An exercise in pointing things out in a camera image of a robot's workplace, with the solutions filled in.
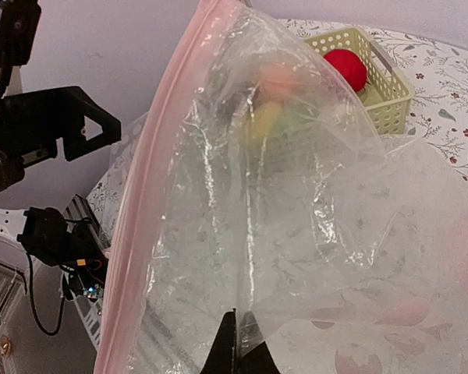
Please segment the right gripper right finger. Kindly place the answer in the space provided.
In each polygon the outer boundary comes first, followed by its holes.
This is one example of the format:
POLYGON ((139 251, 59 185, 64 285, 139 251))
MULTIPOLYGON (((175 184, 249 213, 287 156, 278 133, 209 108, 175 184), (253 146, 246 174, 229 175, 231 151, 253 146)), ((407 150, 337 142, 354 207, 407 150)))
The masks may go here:
POLYGON ((257 319, 251 311, 243 314, 237 326, 237 372, 279 374, 257 319))

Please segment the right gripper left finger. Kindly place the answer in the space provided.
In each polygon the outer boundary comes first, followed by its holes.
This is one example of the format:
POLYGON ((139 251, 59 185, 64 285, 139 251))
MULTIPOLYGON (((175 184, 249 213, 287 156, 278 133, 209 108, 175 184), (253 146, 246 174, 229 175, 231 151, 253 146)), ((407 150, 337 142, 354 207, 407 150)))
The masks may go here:
POLYGON ((236 373, 237 359, 236 311, 227 312, 219 325, 211 350, 204 363, 204 374, 236 373))

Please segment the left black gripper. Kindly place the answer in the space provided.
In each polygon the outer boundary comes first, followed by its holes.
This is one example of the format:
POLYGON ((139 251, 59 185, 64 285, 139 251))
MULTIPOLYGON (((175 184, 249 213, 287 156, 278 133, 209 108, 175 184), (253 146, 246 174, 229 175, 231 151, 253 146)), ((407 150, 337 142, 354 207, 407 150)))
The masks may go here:
POLYGON ((121 122, 79 86, 64 86, 0 100, 0 192, 25 170, 58 156, 74 161, 121 139, 121 122))

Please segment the clear zip top bag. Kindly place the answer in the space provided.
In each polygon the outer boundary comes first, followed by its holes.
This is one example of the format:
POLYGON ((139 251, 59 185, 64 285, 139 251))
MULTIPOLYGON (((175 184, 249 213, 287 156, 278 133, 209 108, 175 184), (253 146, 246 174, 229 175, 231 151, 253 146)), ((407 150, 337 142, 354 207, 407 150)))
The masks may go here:
POLYGON ((468 185, 280 22, 201 1, 122 183, 96 373, 468 373, 468 185))

